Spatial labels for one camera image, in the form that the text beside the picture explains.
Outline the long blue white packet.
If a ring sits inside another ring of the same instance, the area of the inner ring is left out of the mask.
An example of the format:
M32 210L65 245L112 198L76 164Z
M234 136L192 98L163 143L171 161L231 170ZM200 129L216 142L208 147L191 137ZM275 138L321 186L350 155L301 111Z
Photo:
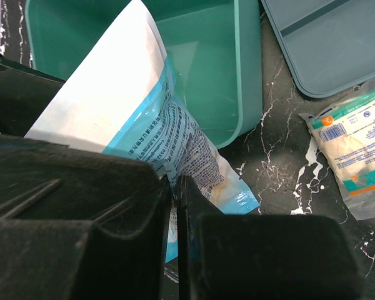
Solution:
M142 1L116 16L30 130L29 139L148 163L175 189L190 176L225 214L259 205L176 92L174 68Z

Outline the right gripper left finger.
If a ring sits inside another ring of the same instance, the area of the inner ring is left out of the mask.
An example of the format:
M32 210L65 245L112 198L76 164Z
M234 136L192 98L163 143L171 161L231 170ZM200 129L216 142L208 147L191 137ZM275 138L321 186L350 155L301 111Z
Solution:
M159 299L168 181L27 139L61 86L0 54L0 299Z

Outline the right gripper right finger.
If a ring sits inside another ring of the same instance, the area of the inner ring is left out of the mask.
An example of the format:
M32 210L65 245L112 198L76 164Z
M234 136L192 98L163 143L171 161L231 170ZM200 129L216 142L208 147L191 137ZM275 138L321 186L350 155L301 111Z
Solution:
M223 214L177 184L180 299L359 299L364 278L325 216Z

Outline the blue divided tray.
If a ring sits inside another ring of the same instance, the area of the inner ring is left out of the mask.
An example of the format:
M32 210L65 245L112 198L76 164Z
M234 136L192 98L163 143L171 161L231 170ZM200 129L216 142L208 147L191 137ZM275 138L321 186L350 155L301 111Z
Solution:
M262 5L302 94L327 98L375 78L375 0Z

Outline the cotton swab pack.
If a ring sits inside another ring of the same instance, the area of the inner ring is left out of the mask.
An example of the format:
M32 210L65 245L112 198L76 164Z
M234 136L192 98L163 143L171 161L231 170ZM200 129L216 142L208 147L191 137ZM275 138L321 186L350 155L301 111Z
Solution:
M375 78L318 114L302 113L357 220L375 218Z

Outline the teal medicine kit box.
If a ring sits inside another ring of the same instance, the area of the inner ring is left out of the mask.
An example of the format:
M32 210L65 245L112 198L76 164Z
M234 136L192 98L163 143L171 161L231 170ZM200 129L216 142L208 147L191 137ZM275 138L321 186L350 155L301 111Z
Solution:
M27 1L34 67L66 80L126 1ZM174 68L176 92L218 147L256 127L263 111L257 1L146 1Z

